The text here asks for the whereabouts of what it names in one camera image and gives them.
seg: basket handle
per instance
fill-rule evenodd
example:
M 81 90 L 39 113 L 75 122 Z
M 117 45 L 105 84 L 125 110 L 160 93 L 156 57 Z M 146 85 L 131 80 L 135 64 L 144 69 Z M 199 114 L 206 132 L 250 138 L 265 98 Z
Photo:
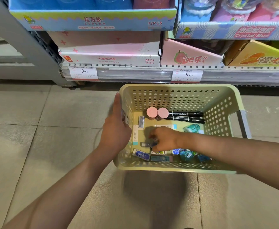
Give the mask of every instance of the basket handle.
M 236 113 L 237 113 L 240 129 L 241 129 L 242 137 L 252 139 L 245 110 L 238 110 Z

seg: price tag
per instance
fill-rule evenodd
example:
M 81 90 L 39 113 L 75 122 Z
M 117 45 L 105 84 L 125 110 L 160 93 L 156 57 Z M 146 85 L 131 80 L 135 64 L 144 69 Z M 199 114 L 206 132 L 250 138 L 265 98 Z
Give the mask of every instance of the price tag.
M 69 66 L 71 77 L 74 80 L 99 81 L 96 68 L 85 66 Z
M 176 69 L 172 72 L 172 83 L 199 83 L 202 79 L 203 71 Z

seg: forearm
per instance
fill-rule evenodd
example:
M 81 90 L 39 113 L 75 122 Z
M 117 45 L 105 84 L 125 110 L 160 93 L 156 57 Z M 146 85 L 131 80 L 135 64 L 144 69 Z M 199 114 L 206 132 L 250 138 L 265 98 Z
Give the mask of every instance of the forearm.
M 182 148 L 235 166 L 279 189 L 279 143 L 252 139 L 183 133 Z
M 94 150 L 3 228 L 67 228 L 109 163 L 99 153 L 103 153 L 103 150 Z

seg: tile floor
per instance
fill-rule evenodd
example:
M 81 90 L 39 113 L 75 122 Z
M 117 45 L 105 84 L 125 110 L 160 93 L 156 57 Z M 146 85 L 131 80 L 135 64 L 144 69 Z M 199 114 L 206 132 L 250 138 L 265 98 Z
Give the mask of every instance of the tile floor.
M 97 89 L 0 84 L 0 227 L 97 146 L 119 87 Z M 279 96 L 242 98 L 253 138 L 279 142 Z M 111 163 L 69 226 L 186 227 L 279 229 L 279 191 L 247 175 L 126 172 Z

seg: basket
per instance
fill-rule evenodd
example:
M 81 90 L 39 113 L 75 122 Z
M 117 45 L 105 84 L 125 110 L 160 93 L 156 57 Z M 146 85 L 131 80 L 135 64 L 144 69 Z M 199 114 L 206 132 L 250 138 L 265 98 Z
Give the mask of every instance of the basket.
M 145 115 L 147 108 L 165 107 L 169 111 L 202 111 L 206 123 L 202 125 L 201 129 L 204 130 L 205 134 L 213 136 L 233 136 L 230 115 L 237 113 L 242 136 L 251 138 L 240 93 L 233 85 L 126 84 L 121 87 L 120 95 L 122 97 L 122 109 L 126 114 L 125 122 L 131 128 L 138 124 L 138 116 Z M 141 150 L 140 147 L 132 145 L 131 137 L 128 145 L 114 159 L 117 168 L 123 170 L 236 173 L 233 166 L 217 160 L 204 163 L 146 162 L 132 156 L 134 148 Z

